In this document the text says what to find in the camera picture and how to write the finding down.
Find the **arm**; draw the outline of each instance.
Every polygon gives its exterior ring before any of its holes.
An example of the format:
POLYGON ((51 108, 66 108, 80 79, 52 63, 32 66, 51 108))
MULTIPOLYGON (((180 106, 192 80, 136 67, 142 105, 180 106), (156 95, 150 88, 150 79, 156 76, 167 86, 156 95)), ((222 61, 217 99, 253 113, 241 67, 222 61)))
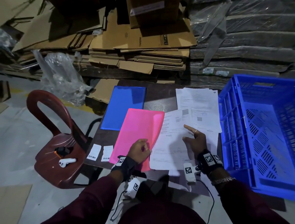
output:
MULTIPOLYGON (((127 157, 135 164, 142 163, 150 154, 147 139, 139 139, 130 148, 127 157)), ((50 223, 101 223, 104 224, 114 205, 117 189, 128 173, 121 169, 112 170, 109 175, 86 187, 73 202, 53 215, 43 224, 50 223)))
MULTIPOLYGON (((193 138, 183 137, 186 146, 195 154, 195 158, 207 148, 206 135, 198 130, 184 126, 194 134, 193 138)), ((230 177, 224 168, 216 168, 209 175, 211 181, 230 177)), ((241 223, 288 223, 276 212, 271 210, 264 200, 243 183, 233 180, 215 185, 226 213, 233 224, 241 223)))

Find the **chair backrest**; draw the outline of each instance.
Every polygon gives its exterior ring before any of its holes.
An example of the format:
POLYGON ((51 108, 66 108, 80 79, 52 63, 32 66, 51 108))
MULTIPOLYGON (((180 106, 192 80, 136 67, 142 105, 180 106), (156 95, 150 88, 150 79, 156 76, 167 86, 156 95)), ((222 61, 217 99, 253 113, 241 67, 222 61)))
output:
POLYGON ((27 108, 45 127, 47 127, 56 136, 60 130, 52 121, 40 110, 37 103, 41 102, 52 109, 71 129, 71 134, 83 150, 87 150, 87 138, 76 125, 65 105, 52 93, 45 90, 33 90, 27 98, 27 108))

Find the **person's left hand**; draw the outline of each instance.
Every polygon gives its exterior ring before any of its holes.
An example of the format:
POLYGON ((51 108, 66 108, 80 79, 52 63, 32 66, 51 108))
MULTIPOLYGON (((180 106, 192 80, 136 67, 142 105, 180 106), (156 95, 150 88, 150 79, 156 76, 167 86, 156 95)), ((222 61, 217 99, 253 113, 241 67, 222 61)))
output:
POLYGON ((145 161, 145 159, 150 155, 151 151, 148 149, 147 146, 147 139, 138 139, 133 145, 131 146, 127 156, 133 159, 138 164, 145 161))

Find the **red plastic chair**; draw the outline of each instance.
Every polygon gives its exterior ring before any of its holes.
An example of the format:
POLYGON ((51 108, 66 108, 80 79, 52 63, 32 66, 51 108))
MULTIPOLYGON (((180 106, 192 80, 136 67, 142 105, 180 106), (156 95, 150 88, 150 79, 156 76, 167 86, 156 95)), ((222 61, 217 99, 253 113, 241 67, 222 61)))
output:
POLYGON ((81 172, 83 161, 88 149, 88 138, 79 129, 71 118, 65 105, 52 93, 44 90, 34 90, 27 98, 28 110, 53 134, 52 139, 36 155, 35 170, 52 185, 62 188, 81 188, 87 184, 74 184, 81 172), (52 121, 39 109, 37 103, 41 102, 52 109, 71 129, 71 134, 61 133, 52 121), (56 153, 59 147, 71 148, 70 154, 62 157, 56 153), (61 158, 75 158, 75 163, 65 168, 59 166, 61 158))

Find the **folder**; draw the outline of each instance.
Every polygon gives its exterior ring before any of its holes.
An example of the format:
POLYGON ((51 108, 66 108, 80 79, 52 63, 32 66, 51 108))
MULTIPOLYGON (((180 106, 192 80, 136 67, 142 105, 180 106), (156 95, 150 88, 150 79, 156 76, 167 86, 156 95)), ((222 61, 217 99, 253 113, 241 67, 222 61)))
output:
MULTIPOLYGON (((152 150, 159 137, 164 116, 163 111, 129 109, 109 162, 115 164, 119 160, 118 156, 126 156, 132 144, 138 139, 147 139, 148 148, 152 150)), ((142 172, 150 170, 150 158, 148 157, 137 169, 142 172)))
POLYGON ((115 86, 101 129, 119 131, 129 108, 143 109, 145 87, 115 86))

